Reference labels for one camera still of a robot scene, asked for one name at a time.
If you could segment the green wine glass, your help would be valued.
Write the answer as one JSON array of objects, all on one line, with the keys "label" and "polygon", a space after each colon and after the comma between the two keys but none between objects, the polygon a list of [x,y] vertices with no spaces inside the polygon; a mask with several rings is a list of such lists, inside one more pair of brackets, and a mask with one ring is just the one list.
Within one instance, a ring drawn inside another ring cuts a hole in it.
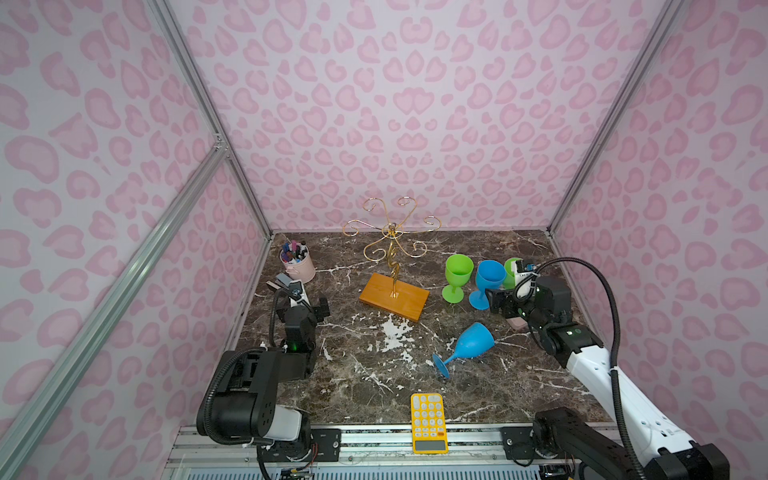
[{"label": "green wine glass", "polygon": [[502,283],[505,290],[513,290],[517,285],[518,268],[522,265],[519,257],[509,258],[504,263],[506,277]]},{"label": "green wine glass", "polygon": [[454,254],[447,259],[445,277],[448,284],[441,292],[445,301],[457,304],[463,300],[463,287],[469,282],[473,270],[474,262],[467,255]]}]

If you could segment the blue wine glass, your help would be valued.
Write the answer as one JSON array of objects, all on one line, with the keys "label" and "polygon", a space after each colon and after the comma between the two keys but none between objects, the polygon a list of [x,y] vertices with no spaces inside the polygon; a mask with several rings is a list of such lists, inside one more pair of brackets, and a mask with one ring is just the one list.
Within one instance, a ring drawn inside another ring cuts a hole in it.
[{"label": "blue wine glass", "polygon": [[490,303],[486,292],[497,290],[506,278],[504,266],[495,260],[484,260],[478,264],[475,277],[476,290],[469,296],[470,305],[476,310],[488,310]]},{"label": "blue wine glass", "polygon": [[433,362],[438,372],[446,379],[450,378],[447,365],[457,359],[472,359],[485,354],[495,345],[495,339],[488,328],[482,323],[475,322],[458,338],[451,356],[443,360],[433,355]]}]

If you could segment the gold wire glass rack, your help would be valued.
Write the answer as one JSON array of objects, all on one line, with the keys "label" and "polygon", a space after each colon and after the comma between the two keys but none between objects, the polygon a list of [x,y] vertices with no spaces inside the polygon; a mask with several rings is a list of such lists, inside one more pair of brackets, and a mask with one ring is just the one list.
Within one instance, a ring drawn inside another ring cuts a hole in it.
[{"label": "gold wire glass rack", "polygon": [[371,262],[385,261],[390,270],[390,275],[394,281],[399,280],[401,265],[397,260],[397,255],[403,253],[405,256],[417,259],[423,257],[428,252],[425,241],[414,240],[410,249],[403,246],[401,238],[407,235],[426,234],[440,230],[442,221],[435,215],[428,215],[423,218],[423,224],[426,230],[407,230],[405,224],[411,218],[413,213],[419,207],[418,200],[410,196],[401,196],[397,199],[396,205],[399,207],[411,207],[411,210],[400,221],[394,221],[391,218],[386,202],[381,198],[371,197],[364,201],[363,210],[367,213],[373,213],[380,208],[385,217],[383,226],[375,226],[370,222],[361,219],[351,219],[342,226],[342,233],[347,237],[357,236],[363,228],[378,231],[381,237],[375,240],[363,249],[363,255],[366,260]]}]

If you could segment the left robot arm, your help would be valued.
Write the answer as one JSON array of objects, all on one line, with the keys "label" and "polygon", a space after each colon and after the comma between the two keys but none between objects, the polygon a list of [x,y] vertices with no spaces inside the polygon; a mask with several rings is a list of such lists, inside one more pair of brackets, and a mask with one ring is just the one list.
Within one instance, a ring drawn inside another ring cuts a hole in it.
[{"label": "left robot arm", "polygon": [[282,346],[226,351],[204,394],[196,428],[221,445],[277,445],[303,454],[311,448],[309,416],[280,406],[278,386],[305,380],[317,360],[316,327],[330,315],[328,300],[283,310]]}]

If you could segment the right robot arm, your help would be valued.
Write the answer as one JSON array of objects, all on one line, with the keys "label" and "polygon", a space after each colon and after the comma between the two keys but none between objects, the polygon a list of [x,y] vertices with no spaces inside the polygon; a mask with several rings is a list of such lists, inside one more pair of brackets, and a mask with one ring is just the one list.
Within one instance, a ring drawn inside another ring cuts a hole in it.
[{"label": "right robot arm", "polygon": [[615,421],[618,440],[589,426],[572,409],[536,413],[531,449],[563,453],[605,479],[727,479],[730,463],[713,444],[701,444],[670,420],[618,366],[618,347],[606,347],[588,327],[573,321],[567,285],[542,277],[529,293],[489,289],[492,313],[518,316],[539,345],[576,378]]}]

